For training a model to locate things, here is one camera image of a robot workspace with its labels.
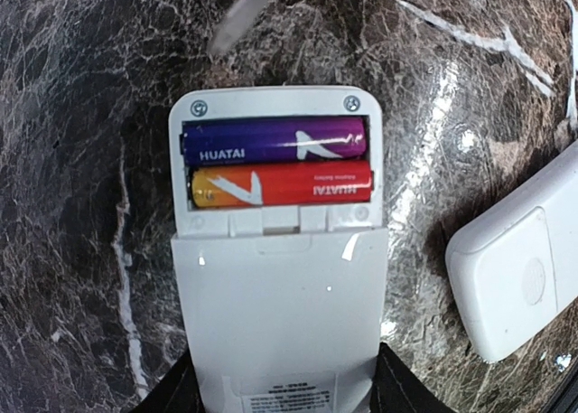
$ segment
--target marble surface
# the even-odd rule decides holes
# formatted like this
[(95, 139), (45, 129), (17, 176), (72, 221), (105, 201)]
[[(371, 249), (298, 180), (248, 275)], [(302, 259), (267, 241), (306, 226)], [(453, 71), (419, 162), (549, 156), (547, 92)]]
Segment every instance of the marble surface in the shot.
[(0, 411), (126, 411), (167, 372), (185, 348), (168, 112), (275, 84), (384, 109), (384, 341), (458, 412), (538, 411), (578, 354), (578, 305), (485, 364), (443, 252), (575, 138), (573, 0), (273, 0), (211, 58), (231, 1), (0, 0)]

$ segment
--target orange and red battery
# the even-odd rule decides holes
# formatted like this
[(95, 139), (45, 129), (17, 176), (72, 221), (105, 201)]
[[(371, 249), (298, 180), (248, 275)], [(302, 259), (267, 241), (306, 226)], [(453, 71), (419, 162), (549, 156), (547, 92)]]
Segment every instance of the orange and red battery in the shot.
[(198, 208), (368, 202), (362, 117), (184, 123), (182, 153)]

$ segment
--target label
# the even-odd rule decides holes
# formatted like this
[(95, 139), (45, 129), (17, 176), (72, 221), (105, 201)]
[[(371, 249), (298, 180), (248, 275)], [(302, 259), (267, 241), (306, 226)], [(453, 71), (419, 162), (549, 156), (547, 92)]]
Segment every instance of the label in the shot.
[(333, 413), (335, 374), (304, 374), (246, 381), (244, 413)]

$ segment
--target white device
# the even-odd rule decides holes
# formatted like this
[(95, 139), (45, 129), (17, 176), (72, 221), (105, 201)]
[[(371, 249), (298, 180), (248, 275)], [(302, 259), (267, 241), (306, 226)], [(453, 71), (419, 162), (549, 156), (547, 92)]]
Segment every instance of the white device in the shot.
[(476, 220), (446, 251), (482, 359), (500, 361), (578, 296), (578, 142)]
[[(194, 208), (184, 121), (290, 116), (365, 117), (370, 202)], [(378, 102), (350, 87), (197, 91), (174, 105), (169, 133), (172, 256), (205, 409), (368, 411), (387, 276)]]

